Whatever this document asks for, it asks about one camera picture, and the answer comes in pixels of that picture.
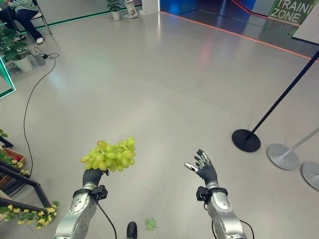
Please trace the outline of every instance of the sign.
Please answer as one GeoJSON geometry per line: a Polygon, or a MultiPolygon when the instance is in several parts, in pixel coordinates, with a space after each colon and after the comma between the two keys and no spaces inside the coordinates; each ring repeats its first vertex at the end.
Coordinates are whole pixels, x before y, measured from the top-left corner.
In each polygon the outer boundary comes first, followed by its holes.
{"type": "Polygon", "coordinates": [[[128,15],[125,15],[127,18],[135,18],[138,17],[138,13],[135,10],[133,0],[124,0],[124,4],[128,10],[128,15]]]}
{"type": "Polygon", "coordinates": [[[317,2],[318,0],[275,0],[269,16],[300,25],[317,2]]]}

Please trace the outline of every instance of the green light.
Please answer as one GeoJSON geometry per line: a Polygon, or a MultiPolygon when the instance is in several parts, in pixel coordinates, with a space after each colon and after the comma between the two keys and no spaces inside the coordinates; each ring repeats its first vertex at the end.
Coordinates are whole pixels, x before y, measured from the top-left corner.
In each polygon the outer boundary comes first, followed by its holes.
{"type": "Polygon", "coordinates": [[[2,58],[0,58],[0,68],[1,68],[1,71],[3,73],[4,80],[7,82],[7,84],[9,86],[11,86],[11,89],[8,89],[5,92],[0,93],[0,99],[1,99],[2,97],[7,96],[7,95],[11,94],[12,92],[14,92],[15,91],[15,87],[14,87],[14,84],[13,84],[13,82],[11,80],[11,77],[10,77],[8,71],[6,70],[6,67],[5,67],[5,64],[4,64],[3,60],[2,60],[2,58]]]}

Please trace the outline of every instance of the jeans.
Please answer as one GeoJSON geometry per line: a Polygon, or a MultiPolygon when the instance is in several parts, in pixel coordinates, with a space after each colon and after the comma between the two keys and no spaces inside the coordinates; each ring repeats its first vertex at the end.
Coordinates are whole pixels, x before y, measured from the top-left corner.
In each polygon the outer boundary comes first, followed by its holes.
{"type": "Polygon", "coordinates": [[[14,20],[20,22],[20,24],[24,27],[24,29],[37,40],[42,37],[41,33],[38,32],[31,22],[31,18],[33,18],[38,11],[32,11],[27,9],[19,9],[17,13],[14,9],[7,7],[0,12],[0,18],[2,22],[6,22],[6,27],[12,30],[16,30],[14,20]]]}

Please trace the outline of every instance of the chair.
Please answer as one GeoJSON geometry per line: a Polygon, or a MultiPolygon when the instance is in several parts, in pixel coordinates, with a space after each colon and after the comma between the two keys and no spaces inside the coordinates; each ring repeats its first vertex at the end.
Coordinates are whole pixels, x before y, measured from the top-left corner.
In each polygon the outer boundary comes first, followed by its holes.
{"type": "Polygon", "coordinates": [[[43,24],[45,25],[46,29],[48,30],[49,34],[52,35],[52,32],[50,30],[50,27],[48,26],[48,23],[46,22],[43,14],[42,14],[42,11],[40,9],[40,6],[38,5],[37,1],[36,0],[32,0],[33,4],[35,6],[38,6],[38,9],[39,9],[39,12],[31,19],[31,20],[35,20],[35,19],[38,19],[38,18],[41,18],[42,21],[43,21],[43,24]]]}

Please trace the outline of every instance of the sitting person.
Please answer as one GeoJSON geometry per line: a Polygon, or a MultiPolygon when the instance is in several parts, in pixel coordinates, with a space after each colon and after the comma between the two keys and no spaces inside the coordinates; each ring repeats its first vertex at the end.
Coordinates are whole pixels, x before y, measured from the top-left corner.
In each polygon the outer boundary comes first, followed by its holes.
{"type": "MultiPolygon", "coordinates": [[[[33,26],[31,19],[38,13],[37,7],[32,0],[4,0],[8,5],[7,8],[0,12],[0,19],[6,22],[6,27],[17,30],[14,20],[21,23],[24,29],[34,38],[37,44],[42,44],[44,39],[40,32],[33,26]]],[[[21,35],[19,40],[24,40],[25,36],[21,35]]]]}

